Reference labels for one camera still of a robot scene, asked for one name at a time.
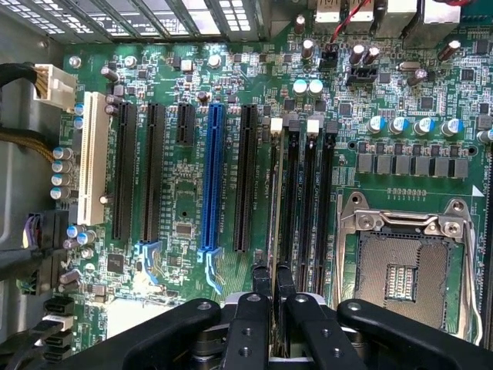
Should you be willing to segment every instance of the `white pci slot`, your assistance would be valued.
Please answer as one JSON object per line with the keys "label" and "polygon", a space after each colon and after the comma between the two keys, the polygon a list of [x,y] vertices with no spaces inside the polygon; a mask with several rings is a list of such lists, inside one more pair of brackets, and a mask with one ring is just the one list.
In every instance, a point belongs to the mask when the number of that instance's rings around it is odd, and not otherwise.
{"label": "white pci slot", "polygon": [[84,126],[79,178],[77,224],[97,225],[104,222],[104,205],[99,197],[105,193],[106,157],[108,155],[109,116],[105,114],[105,96],[84,93]]}

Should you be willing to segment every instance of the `motherboard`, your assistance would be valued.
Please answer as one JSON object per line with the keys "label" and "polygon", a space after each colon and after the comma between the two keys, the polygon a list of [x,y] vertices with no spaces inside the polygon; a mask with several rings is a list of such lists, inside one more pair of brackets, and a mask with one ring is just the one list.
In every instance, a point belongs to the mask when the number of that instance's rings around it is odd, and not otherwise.
{"label": "motherboard", "polygon": [[54,197],[73,224],[75,352],[250,291],[255,263],[333,308],[361,298],[479,343],[490,28],[412,49],[332,42],[305,16],[269,42],[66,48],[71,193]]}

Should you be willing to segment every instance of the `green circuit board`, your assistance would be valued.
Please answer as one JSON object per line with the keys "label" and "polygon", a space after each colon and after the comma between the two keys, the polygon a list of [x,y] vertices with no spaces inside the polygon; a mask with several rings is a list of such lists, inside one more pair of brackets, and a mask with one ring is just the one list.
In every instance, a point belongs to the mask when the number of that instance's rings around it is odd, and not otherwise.
{"label": "green circuit board", "polygon": [[[312,38],[318,45],[327,42],[327,38],[311,35],[295,35],[288,27],[275,39],[266,43],[229,43],[229,44],[172,44],[172,45],[71,45],[65,51],[65,71],[76,74],[79,79],[78,101],[83,101],[85,91],[106,93],[107,80],[99,70],[114,62],[117,72],[126,86],[126,99],[138,107],[138,129],[136,146],[136,171],[133,188],[132,233],[129,243],[112,240],[111,212],[106,212],[106,222],[94,227],[98,240],[94,244],[94,255],[90,259],[81,258],[78,252],[71,256],[73,267],[82,272],[82,286],[78,292],[70,294],[77,304],[76,335],[74,349],[76,352],[94,345],[106,338],[107,328],[112,320],[121,318],[112,311],[116,300],[138,302],[136,311],[128,315],[142,315],[142,320],[149,318],[147,313],[139,311],[146,307],[154,315],[193,298],[211,298],[224,302],[233,292],[251,289],[250,267],[255,256],[267,256],[266,238],[270,220],[270,155],[271,144],[262,138],[259,125],[257,141],[251,145],[256,150],[253,213],[251,224],[250,249],[245,254],[233,251],[234,214],[236,206],[237,161],[239,151],[240,109],[242,104],[253,103],[271,107],[271,117],[280,117],[288,112],[297,112],[301,127],[300,173],[303,172],[304,144],[306,140],[306,121],[312,116],[315,99],[293,95],[293,82],[297,79],[311,81],[320,79],[324,84],[324,94],[320,98],[325,102],[324,120],[337,122],[338,135],[334,151],[332,189],[330,192],[330,209],[328,212],[328,250],[326,274],[324,275],[324,297],[330,304],[334,291],[334,249],[337,237],[337,202],[342,197],[345,204],[354,191],[360,191],[367,198],[371,208],[396,211],[418,211],[423,213],[442,213],[452,198],[461,198],[471,212],[475,229],[476,288],[478,303],[481,301],[483,279],[483,255],[485,253],[485,222],[488,195],[488,175],[490,157],[485,145],[476,139],[477,116],[479,104],[492,104],[491,97],[491,53],[476,55],[475,43],[489,39],[488,29],[459,29],[452,35],[461,41],[461,51],[450,62],[439,63],[437,50],[403,50],[401,40],[370,40],[367,37],[345,36],[340,38],[340,54],[337,68],[332,73],[320,73],[316,60],[312,63],[300,57],[300,44],[304,38]],[[352,45],[357,42],[375,45],[381,51],[377,61],[379,78],[370,86],[350,88],[345,84],[345,69]],[[221,67],[211,69],[207,60],[211,55],[221,56]],[[69,65],[71,56],[82,60],[80,69]],[[127,56],[135,56],[137,67],[127,69],[122,66]],[[191,81],[184,73],[171,66],[174,56],[182,60],[193,61]],[[409,74],[396,70],[401,62],[418,61],[434,80],[423,82],[416,87],[406,84]],[[139,78],[139,71],[147,71],[146,78]],[[207,128],[207,105],[196,100],[199,91],[210,93],[211,99],[227,106],[225,151],[223,165],[223,195],[221,198],[221,217],[219,245],[222,254],[216,259],[216,281],[222,287],[222,294],[217,294],[206,283],[204,265],[197,262],[197,249],[200,245],[200,226],[203,189],[203,168]],[[234,103],[228,103],[230,97]],[[294,108],[288,108],[286,99],[294,99]],[[136,244],[139,241],[140,213],[143,188],[140,182],[143,168],[143,151],[145,146],[146,104],[162,103],[167,107],[166,139],[164,147],[163,188],[159,223],[159,239],[162,249],[154,261],[153,273],[157,284],[150,284],[146,276],[137,269],[139,256]],[[175,145],[176,107],[178,102],[188,102],[196,106],[196,132],[193,147]],[[389,120],[395,116],[407,117],[410,125],[425,117],[432,117],[437,125],[458,118],[464,123],[464,131],[458,135],[444,137],[437,127],[433,134],[416,136],[411,128],[399,136],[391,135],[387,128],[376,135],[367,131],[367,122],[374,116],[386,116]],[[60,143],[72,144],[74,116],[64,114]],[[321,162],[321,137],[318,138],[317,171]],[[393,155],[394,144],[400,143],[403,154],[413,156],[413,148],[421,145],[421,155],[437,156],[432,150],[439,148],[439,157],[449,157],[452,147],[458,148],[457,157],[468,161],[468,175],[464,179],[449,177],[395,176],[394,174],[362,173],[358,170],[358,155],[361,154],[360,143],[366,143],[366,153],[378,154],[377,145],[384,145],[384,153]],[[114,154],[116,148],[116,120],[111,123],[109,138],[109,156],[107,161],[107,190],[110,192],[114,181]],[[287,145],[282,155],[287,160]],[[300,176],[298,187],[303,187]],[[318,191],[323,186],[315,183]],[[285,200],[285,193],[273,192]],[[284,203],[281,202],[280,214]],[[297,208],[297,221],[294,233],[299,232],[300,210]],[[316,216],[314,228],[317,228]],[[191,226],[190,237],[183,237],[176,232],[177,224]],[[343,296],[354,296],[357,280],[358,260],[357,236],[346,240]],[[458,311],[463,268],[464,246],[451,244],[447,259],[447,277],[445,281],[447,305],[446,322],[443,329],[454,334],[457,332]],[[119,271],[114,271],[115,255],[122,256],[123,264]],[[96,299],[91,288],[104,286],[106,296]],[[311,282],[307,290],[313,290]]]}

